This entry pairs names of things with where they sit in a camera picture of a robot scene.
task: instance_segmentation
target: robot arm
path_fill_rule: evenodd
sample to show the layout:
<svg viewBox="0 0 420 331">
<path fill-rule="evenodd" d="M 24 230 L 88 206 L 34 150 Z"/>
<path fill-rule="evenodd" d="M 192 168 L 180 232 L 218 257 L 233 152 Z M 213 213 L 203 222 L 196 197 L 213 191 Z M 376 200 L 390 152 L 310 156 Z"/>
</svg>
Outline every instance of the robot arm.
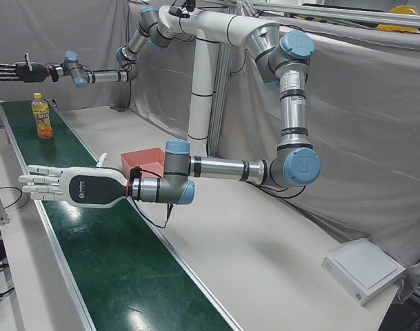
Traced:
<svg viewBox="0 0 420 331">
<path fill-rule="evenodd" d="M 66 200 L 75 206 L 95 208 L 109 208 L 126 196 L 139 201 L 189 204 L 194 197 L 194 182 L 188 180 L 189 176 L 236 179 L 277 188 L 305 186 L 319 176 L 320 159 L 312 149 L 306 128 L 304 87 L 309 58 L 314 51 L 310 37 L 304 32 L 291 31 L 279 39 L 279 25 L 276 22 L 202 10 L 195 10 L 184 19 L 176 15 L 177 9 L 162 7 L 159 11 L 159 23 L 155 9 L 141 11 L 141 16 L 145 19 L 141 20 L 138 32 L 128 45 L 118 50 L 118 61 L 123 70 L 137 70 L 134 60 L 148 38 L 160 48 L 168 47 L 173 36 L 178 33 L 197 35 L 198 42 L 207 44 L 206 48 L 220 42 L 244 47 L 256 62 L 266 86 L 280 87 L 281 142 L 277 146 L 277 157 L 255 162 L 191 157 L 190 144 L 187 141 L 171 140 L 166 146 L 162 178 L 136 177 L 127 181 L 120 171 L 112 169 L 49 170 L 47 167 L 31 166 L 28 168 L 31 172 L 53 175 L 50 178 L 20 177 L 23 182 L 39 184 L 24 188 L 25 192 L 32 192 L 33 199 Z M 71 57 L 68 60 L 65 63 L 71 63 L 66 64 L 66 67 L 70 68 L 72 77 L 74 72 L 78 72 L 81 78 L 91 82 L 92 76 L 89 73 L 80 72 L 82 68 L 75 60 L 71 61 Z M 88 199 L 81 198 L 87 192 L 83 191 L 87 183 L 89 187 L 96 189 L 88 191 L 92 192 Z M 114 189 L 101 190 L 105 187 Z"/>
<path fill-rule="evenodd" d="M 194 198 L 194 182 L 188 180 L 190 145 L 172 139 L 166 145 L 162 178 L 136 176 L 128 180 L 114 168 L 54 168 L 28 165 L 29 175 L 19 177 L 23 192 L 30 198 L 44 201 L 67 201 L 84 208 L 111 208 L 120 200 L 132 197 L 137 201 L 187 205 Z"/>
<path fill-rule="evenodd" d="M 140 11 L 140 14 L 138 30 L 127 45 L 117 50 L 117 61 L 121 67 L 118 70 L 87 70 L 79 63 L 76 52 L 67 51 L 63 63 L 57 66 L 45 67 L 40 63 L 30 63 L 28 58 L 26 62 L 0 63 L 0 81 L 38 83 L 50 76 L 54 82 L 57 82 L 60 77 L 71 76 L 78 88 L 93 83 L 132 81 L 138 74 L 136 64 L 138 52 L 150 36 L 157 34 L 158 9 L 147 6 Z"/>
</svg>

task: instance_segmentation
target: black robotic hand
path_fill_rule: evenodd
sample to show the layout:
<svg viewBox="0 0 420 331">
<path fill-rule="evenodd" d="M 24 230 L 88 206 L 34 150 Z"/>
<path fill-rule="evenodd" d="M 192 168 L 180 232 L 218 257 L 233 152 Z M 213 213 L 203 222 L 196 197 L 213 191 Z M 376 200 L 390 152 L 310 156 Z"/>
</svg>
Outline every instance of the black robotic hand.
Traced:
<svg viewBox="0 0 420 331">
<path fill-rule="evenodd" d="M 49 70 L 40 63 L 30 62 L 29 54 L 24 54 L 26 62 L 14 64 L 0 63 L 0 81 L 24 81 L 25 83 L 41 83 L 48 76 Z"/>
</svg>

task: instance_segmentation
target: metal frame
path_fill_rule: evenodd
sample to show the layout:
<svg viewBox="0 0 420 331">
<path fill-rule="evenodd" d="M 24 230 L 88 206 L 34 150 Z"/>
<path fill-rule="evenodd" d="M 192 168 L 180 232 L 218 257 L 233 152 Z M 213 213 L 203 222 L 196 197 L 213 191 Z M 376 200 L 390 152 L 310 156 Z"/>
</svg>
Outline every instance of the metal frame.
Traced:
<svg viewBox="0 0 420 331">
<path fill-rule="evenodd" d="M 63 122 L 67 125 L 70 131 L 72 131 L 73 135 L 78 138 L 78 140 L 81 142 L 81 144 L 84 146 L 84 148 L 89 152 L 89 154 L 92 156 L 92 158 L 95 161 L 98 161 L 98 157 L 94 154 L 93 151 L 81 140 L 79 135 L 73 130 L 73 128 L 69 125 L 69 123 L 64 119 L 63 115 L 59 111 L 56 103 L 51 100 L 47 100 L 48 103 L 51 103 L 55 112 L 61 117 Z M 14 152 L 18 158 L 19 165 L 21 167 L 21 170 L 24 174 L 28 174 L 28 171 L 26 170 L 26 163 L 24 161 L 23 155 L 21 154 L 21 151 L 19 149 L 17 140 L 15 139 L 15 136 L 12 132 L 11 127 L 9 126 L 9 122 L 7 120 L 6 114 L 4 113 L 4 109 L 2 105 L 0 106 L 0 115 L 3 119 L 4 128 L 6 130 L 6 134 L 12 144 L 12 147 L 14 148 Z M 81 322 L 87 331 L 96 331 L 96 327 L 94 326 L 93 320 L 90 316 L 90 313 L 88 312 L 86 303 L 83 300 L 83 297 L 81 296 L 81 292 L 79 291 L 78 285 L 76 281 L 74 280 L 72 271 L 70 270 L 70 266 L 68 265 L 68 262 L 66 260 L 66 257 L 64 256 L 63 250 L 61 246 L 59 245 L 58 238 L 56 234 L 54 233 L 52 224 L 50 223 L 50 220 L 48 218 L 48 215 L 46 213 L 46 210 L 44 209 L 42 201 L 35 200 L 35 205 L 37 206 L 37 210 L 39 213 L 39 216 L 41 218 L 41 221 L 43 223 L 43 226 L 46 230 L 46 234 L 50 240 L 50 245 L 52 247 L 52 250 L 54 252 L 55 257 L 57 258 L 57 263 L 59 266 L 59 269 L 61 270 L 61 273 L 63 275 L 63 279 L 66 283 L 66 286 L 69 290 L 70 296 L 72 297 L 72 300 L 75 304 L 75 307 L 77 309 L 77 312 L 79 313 L 79 316 L 81 318 Z M 222 306 L 221 302 L 216 298 L 213 293 L 206 287 L 206 285 L 203 283 L 203 281 L 196 275 L 196 273 L 192 270 L 192 268 L 185 262 L 185 260 L 179 255 L 179 253 L 173 248 L 172 244 L 164 237 L 163 234 L 160 233 L 155 227 L 153 227 L 151 224 L 149 224 L 144 217 L 142 219 L 145 221 L 145 223 L 150 227 L 150 229 L 154 232 L 154 234 L 158 237 L 158 239 L 162 242 L 162 244 L 167 248 L 168 252 L 174 257 L 174 259 L 177 261 L 177 263 L 183 268 L 183 270 L 186 272 L 186 274 L 192 279 L 193 283 L 196 284 L 196 286 L 202 291 L 203 295 L 211 302 L 211 304 L 214 306 L 214 308 L 218 311 L 218 313 L 225 319 L 227 324 L 234 330 L 234 331 L 243 331 L 242 327 L 235 321 L 235 319 L 230 315 L 230 313 Z"/>
<path fill-rule="evenodd" d="M 204 0 L 218 5 L 235 6 L 235 0 Z M 300 14 L 315 16 L 325 19 L 344 19 L 346 21 L 358 21 L 364 23 L 389 24 L 394 26 L 409 26 L 420 28 L 420 15 L 391 14 L 388 12 L 365 12 L 363 10 L 315 8 L 305 6 L 278 5 L 274 3 L 263 3 L 249 1 L 256 9 L 269 10 L 273 12 L 284 12 L 286 14 Z"/>
</svg>

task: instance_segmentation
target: floor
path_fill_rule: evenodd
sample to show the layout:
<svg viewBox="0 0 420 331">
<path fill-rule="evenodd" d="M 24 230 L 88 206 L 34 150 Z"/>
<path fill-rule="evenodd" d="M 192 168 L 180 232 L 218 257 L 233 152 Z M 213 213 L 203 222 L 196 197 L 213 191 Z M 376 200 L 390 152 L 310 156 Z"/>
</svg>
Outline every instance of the floor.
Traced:
<svg viewBox="0 0 420 331">
<path fill-rule="evenodd" d="M 13 284 L 9 269 L 0 272 L 0 292 L 7 290 L 11 285 Z M 414 328 L 418 323 L 420 323 L 420 309 L 407 302 L 404 305 L 391 306 L 380 331 L 420 331 L 420 328 Z M 25 328 L 16 294 L 12 292 L 0 300 L 0 331 L 16 330 L 23 331 Z"/>
</svg>

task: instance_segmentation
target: yellow hard hat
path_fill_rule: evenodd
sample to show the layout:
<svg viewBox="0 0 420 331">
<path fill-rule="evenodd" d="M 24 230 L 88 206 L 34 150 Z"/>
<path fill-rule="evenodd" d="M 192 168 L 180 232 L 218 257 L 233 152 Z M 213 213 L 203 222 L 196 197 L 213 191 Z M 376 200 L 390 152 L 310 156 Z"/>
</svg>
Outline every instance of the yellow hard hat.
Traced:
<svg viewBox="0 0 420 331">
<path fill-rule="evenodd" d="M 415 6 L 398 6 L 391 9 L 389 13 L 390 14 L 418 15 L 417 7 Z M 376 27 L 376 29 L 381 30 L 381 31 L 420 33 L 420 31 L 417 28 L 411 28 L 408 26 L 389 26 L 387 24 L 379 24 Z"/>
</svg>

